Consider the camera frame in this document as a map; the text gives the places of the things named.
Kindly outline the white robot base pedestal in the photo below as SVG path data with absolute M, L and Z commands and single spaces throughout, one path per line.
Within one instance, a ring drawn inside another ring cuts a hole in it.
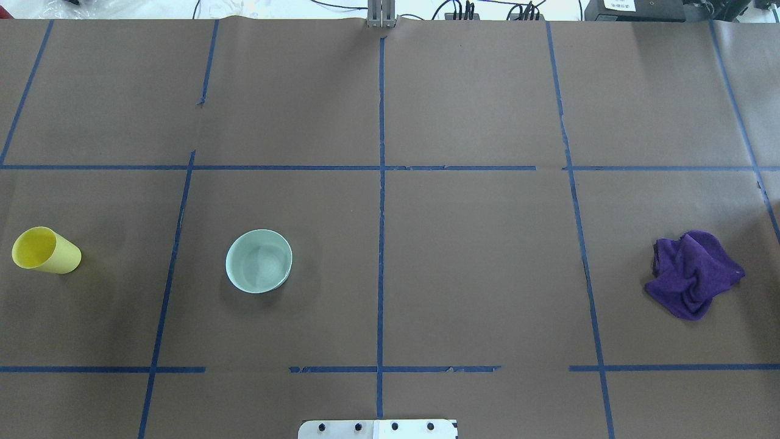
M 300 426 L 298 438 L 458 438 L 450 419 L 341 419 L 310 420 Z

